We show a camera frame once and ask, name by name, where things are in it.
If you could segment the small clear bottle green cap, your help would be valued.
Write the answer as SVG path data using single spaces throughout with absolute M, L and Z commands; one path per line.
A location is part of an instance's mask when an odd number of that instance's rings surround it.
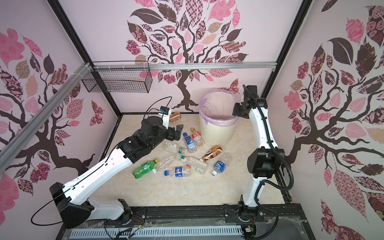
M 163 144 L 163 150 L 166 152 L 181 154 L 181 155 L 186 155 L 188 152 L 186 148 L 180 147 L 178 144 L 172 143 L 172 142 L 165 142 Z

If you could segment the clear bottle white cap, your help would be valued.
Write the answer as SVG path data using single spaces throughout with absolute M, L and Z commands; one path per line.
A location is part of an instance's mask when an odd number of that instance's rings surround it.
M 168 155 L 168 156 L 165 156 L 163 157 L 156 165 L 155 167 L 152 169 L 152 172 L 154 174 L 158 173 L 158 172 L 161 172 L 161 171 L 165 171 L 166 169 L 168 169 L 168 167 L 170 167 L 172 165 L 172 163 L 176 160 L 176 157 L 174 155 Z

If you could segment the green plastic bottle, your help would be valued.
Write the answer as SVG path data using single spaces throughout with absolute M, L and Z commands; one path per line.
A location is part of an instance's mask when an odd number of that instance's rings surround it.
M 140 179 L 144 175 L 155 169 L 156 164 L 159 162 L 158 159 L 150 160 L 139 166 L 138 168 L 132 171 L 132 175 L 135 179 Z

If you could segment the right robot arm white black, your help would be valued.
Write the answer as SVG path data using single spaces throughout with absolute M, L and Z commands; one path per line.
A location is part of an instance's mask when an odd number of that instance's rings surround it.
M 246 208 L 253 208 L 259 212 L 271 212 L 272 209 L 260 203 L 260 197 L 266 185 L 280 191 L 289 191 L 294 185 L 294 175 L 290 165 L 285 160 L 285 152 L 275 143 L 268 120 L 268 107 L 265 99 L 247 98 L 234 106 L 234 116 L 249 119 L 252 122 L 257 147 L 247 159 L 247 169 L 250 180 L 241 201 Z M 286 168 L 289 183 L 286 187 L 275 184 L 270 179 L 275 175 L 280 166 Z

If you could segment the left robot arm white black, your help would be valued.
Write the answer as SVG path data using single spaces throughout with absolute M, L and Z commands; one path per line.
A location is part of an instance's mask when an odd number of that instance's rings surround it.
M 125 200 L 98 201 L 91 194 L 125 168 L 148 155 L 164 140 L 178 141 L 183 125 L 169 127 L 160 117 L 151 116 L 141 122 L 141 128 L 119 142 L 110 154 L 76 179 L 65 184 L 55 183 L 50 192 L 67 229 L 86 221 L 110 220 L 116 225 L 127 224 L 133 212 Z

